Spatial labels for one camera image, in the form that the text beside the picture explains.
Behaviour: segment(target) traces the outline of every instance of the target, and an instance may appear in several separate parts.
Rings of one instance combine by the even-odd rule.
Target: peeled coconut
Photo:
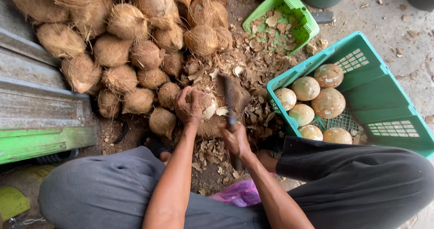
[[[136,41],[131,49],[131,62],[145,71],[158,69],[163,62],[164,49],[159,49],[152,41]]]
[[[315,113],[308,105],[296,104],[288,111],[288,116],[294,118],[300,127],[311,123],[315,117]]]
[[[107,68],[102,73],[102,82],[113,93],[129,92],[137,86],[137,76],[134,69],[127,65]]]
[[[313,77],[321,88],[336,88],[342,83],[344,72],[335,64],[325,64],[315,70]]]
[[[279,99],[280,104],[283,106],[285,111],[292,109],[292,107],[296,105],[297,96],[294,93],[294,91],[292,91],[291,89],[279,88],[276,91],[274,91],[274,94]]]
[[[332,127],[324,131],[323,141],[329,143],[352,144],[349,132],[339,127]]]
[[[101,77],[101,67],[86,53],[62,61],[62,72],[73,92],[86,93]]]
[[[96,40],[93,54],[98,64],[106,67],[125,65],[133,40],[122,40],[112,35],[103,35]]]
[[[165,83],[158,91],[158,101],[160,105],[167,109],[174,109],[175,96],[180,90],[181,88],[173,82]]]
[[[314,125],[302,126],[298,130],[303,138],[323,141],[323,133]]]
[[[145,71],[140,69],[137,72],[138,83],[149,89],[157,89],[163,83],[169,81],[169,77],[159,68]]]
[[[143,13],[130,4],[118,4],[111,9],[107,31],[125,40],[148,39],[148,22]]]
[[[172,138],[172,131],[176,125],[176,116],[162,108],[157,107],[149,117],[149,128],[152,132],[160,136]]]
[[[98,107],[103,117],[114,118],[121,110],[121,101],[109,89],[105,89],[98,95]]]
[[[182,70],[184,55],[181,51],[171,52],[164,56],[161,69],[169,76],[179,77]]]
[[[345,98],[334,88],[325,88],[311,102],[315,114],[324,119],[339,116],[345,109]]]
[[[152,108],[154,93],[146,88],[135,88],[124,94],[122,114],[146,114]]]
[[[207,25],[196,26],[184,33],[185,45],[199,56],[207,56],[216,50],[218,38],[216,31]]]
[[[291,90],[296,93],[297,99],[308,101],[315,99],[321,88],[319,83],[312,77],[300,77],[292,84]]]
[[[69,18],[68,9],[54,0],[13,0],[25,16],[31,16],[38,22],[63,22]]]

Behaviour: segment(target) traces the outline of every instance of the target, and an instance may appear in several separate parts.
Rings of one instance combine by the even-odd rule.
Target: brown coconut
[[[48,53],[56,57],[75,57],[84,53],[83,39],[68,24],[45,23],[36,35]]]
[[[91,0],[85,7],[71,10],[71,19],[85,40],[106,32],[113,5],[113,0]]]
[[[133,40],[122,40],[112,35],[103,35],[96,40],[93,54],[98,64],[106,67],[125,65]]]
[[[137,76],[134,69],[127,65],[107,68],[102,73],[102,82],[113,93],[129,92],[137,86]]]
[[[143,13],[130,4],[118,4],[111,9],[107,31],[125,40],[148,39],[148,21]]]
[[[179,77],[182,70],[182,63],[184,62],[184,55],[181,51],[171,52],[164,56],[161,69],[169,76]]]
[[[105,89],[98,95],[98,107],[103,117],[114,118],[121,110],[121,101],[109,89]]]
[[[215,52],[218,46],[216,31],[207,25],[196,26],[184,33],[185,45],[199,56],[207,56]]]
[[[67,21],[69,11],[54,0],[13,0],[25,16],[31,16],[38,22]]]
[[[62,72],[73,92],[86,93],[101,77],[101,67],[86,53],[62,61]]]
[[[182,48],[183,34],[182,28],[174,24],[167,31],[156,28],[153,37],[160,48],[173,52]]]
[[[176,125],[176,116],[162,108],[157,107],[149,117],[149,128],[152,132],[160,136],[172,138],[172,131]]]
[[[157,89],[163,83],[169,81],[169,77],[159,68],[145,71],[140,69],[137,72],[138,83],[149,89]]]
[[[152,41],[136,41],[131,49],[131,62],[146,71],[158,69],[163,62],[165,50],[159,49]]]
[[[135,88],[124,94],[122,114],[146,114],[152,108],[154,93],[146,88]]]

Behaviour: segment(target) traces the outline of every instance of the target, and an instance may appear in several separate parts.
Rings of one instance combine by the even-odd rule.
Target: black pants
[[[58,228],[140,228],[164,167],[145,147],[70,161],[42,182],[41,213]],[[286,137],[276,170],[307,182],[288,194],[317,229],[395,229],[434,198],[434,167],[405,149]],[[269,224],[261,204],[191,193],[185,228]]]

